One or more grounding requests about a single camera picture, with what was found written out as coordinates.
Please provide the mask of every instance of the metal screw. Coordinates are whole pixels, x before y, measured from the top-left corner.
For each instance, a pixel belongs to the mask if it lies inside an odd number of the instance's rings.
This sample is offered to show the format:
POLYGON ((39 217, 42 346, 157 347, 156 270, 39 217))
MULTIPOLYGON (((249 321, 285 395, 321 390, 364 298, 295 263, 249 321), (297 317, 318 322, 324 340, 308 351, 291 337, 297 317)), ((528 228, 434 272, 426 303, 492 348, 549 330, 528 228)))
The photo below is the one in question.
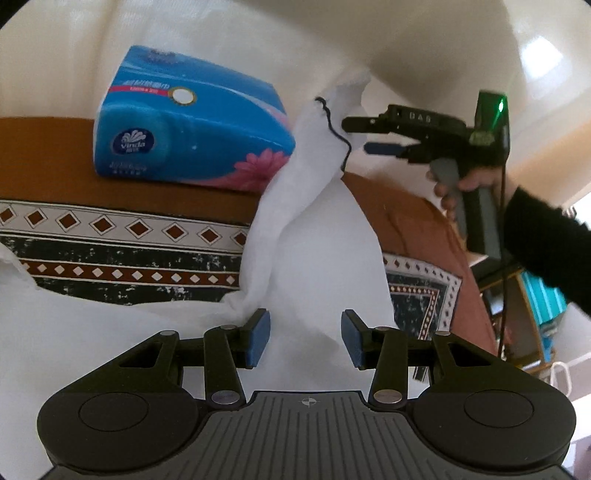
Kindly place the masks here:
POLYGON ((240 394, 234 390, 219 390, 212 395, 212 402, 218 405, 232 405, 240 400, 240 394))
POLYGON ((389 405, 398 403, 403 398, 403 395, 398 390, 384 389, 378 390, 376 393, 374 393, 375 401, 389 405))

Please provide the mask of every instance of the white cloth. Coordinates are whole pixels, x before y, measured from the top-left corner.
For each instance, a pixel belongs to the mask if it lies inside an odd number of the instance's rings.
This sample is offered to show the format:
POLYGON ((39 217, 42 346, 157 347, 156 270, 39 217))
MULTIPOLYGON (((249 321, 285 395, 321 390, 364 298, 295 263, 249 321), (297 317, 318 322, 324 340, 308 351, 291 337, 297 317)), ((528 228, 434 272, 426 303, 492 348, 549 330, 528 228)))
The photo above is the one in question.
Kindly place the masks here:
MULTIPOLYGON (((359 106, 367 79, 326 94, 335 128, 359 106)), ((263 195, 249 231, 242 290, 221 303, 124 307, 62 296, 36 287, 0 245, 0 473, 7 480, 39 478, 51 467, 35 425, 46 399, 163 329, 201 336, 222 323, 241 324, 262 306, 271 312, 271 339, 259 366, 240 372, 247 396, 367 392, 372 372, 351 364, 340 314, 353 308, 369 326, 394 325, 379 243, 340 180, 346 145, 329 132, 318 102, 304 108, 294 134, 296 150, 263 195)), ((186 370, 183 386, 202 396, 201 369, 186 370)))

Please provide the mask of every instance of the black cable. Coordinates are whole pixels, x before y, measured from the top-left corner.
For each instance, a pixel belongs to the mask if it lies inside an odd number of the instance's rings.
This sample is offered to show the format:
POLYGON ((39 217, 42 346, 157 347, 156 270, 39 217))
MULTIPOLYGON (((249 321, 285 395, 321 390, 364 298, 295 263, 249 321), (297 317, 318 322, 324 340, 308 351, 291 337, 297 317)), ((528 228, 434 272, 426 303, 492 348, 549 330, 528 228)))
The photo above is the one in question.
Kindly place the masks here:
POLYGON ((316 97, 314 99, 316 102, 320 102, 322 103, 322 109, 326 112, 326 119, 329 122, 329 130, 330 132, 339 140, 345 142, 347 144, 347 146, 349 147, 349 150, 347 151, 347 154, 345 155, 345 159, 343 160, 343 164, 341 165, 340 169, 342 171, 345 171, 345 167, 347 165, 347 160, 349 159, 349 155, 351 155, 351 152, 353 151, 353 147, 351 146, 351 142, 349 142, 349 140, 347 140, 345 137, 343 137, 342 135, 340 135, 332 126, 332 122, 330 121, 330 109, 326 106, 326 100, 324 100, 322 97, 316 97))
POLYGON ((506 164, 501 170, 501 206, 499 207, 499 243, 501 245, 501 284, 503 289, 503 312, 501 314, 501 328, 499 329, 499 351, 497 356, 503 354, 505 342, 505 325, 507 323, 507 267, 505 259, 505 188, 506 188, 506 164))

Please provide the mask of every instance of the human hand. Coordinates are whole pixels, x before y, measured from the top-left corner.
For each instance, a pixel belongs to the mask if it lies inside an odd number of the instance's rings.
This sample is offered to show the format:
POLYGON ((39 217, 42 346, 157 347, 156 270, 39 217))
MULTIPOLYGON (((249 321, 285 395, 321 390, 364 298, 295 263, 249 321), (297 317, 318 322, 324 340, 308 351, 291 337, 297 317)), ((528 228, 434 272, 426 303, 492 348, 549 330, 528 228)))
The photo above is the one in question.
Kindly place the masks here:
MULTIPOLYGON (((433 172, 427 172, 427 178, 431 181, 437 181, 433 172)), ((457 183, 457 188, 461 192, 471 192, 478 187, 490 187, 497 206, 501 204, 501 184, 503 179, 502 167, 478 167, 472 170, 468 175, 457 183)), ((505 180, 505 205, 509 203, 511 197, 517 190, 517 185, 513 184, 509 178, 505 180)), ((441 208, 446 211, 447 218, 452 222, 456 220, 456 199, 449 195, 449 188, 437 181, 433 189, 435 195, 441 198, 441 208)))

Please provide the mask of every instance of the blue tissue box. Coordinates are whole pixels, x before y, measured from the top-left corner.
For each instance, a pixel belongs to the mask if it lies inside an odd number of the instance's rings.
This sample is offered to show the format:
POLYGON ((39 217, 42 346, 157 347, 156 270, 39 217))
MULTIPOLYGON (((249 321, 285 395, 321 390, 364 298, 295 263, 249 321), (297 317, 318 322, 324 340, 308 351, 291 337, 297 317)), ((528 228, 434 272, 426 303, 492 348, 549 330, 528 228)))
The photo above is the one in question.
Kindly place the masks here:
POLYGON ((269 83, 133 46, 95 120, 99 175, 261 192, 295 142, 269 83))

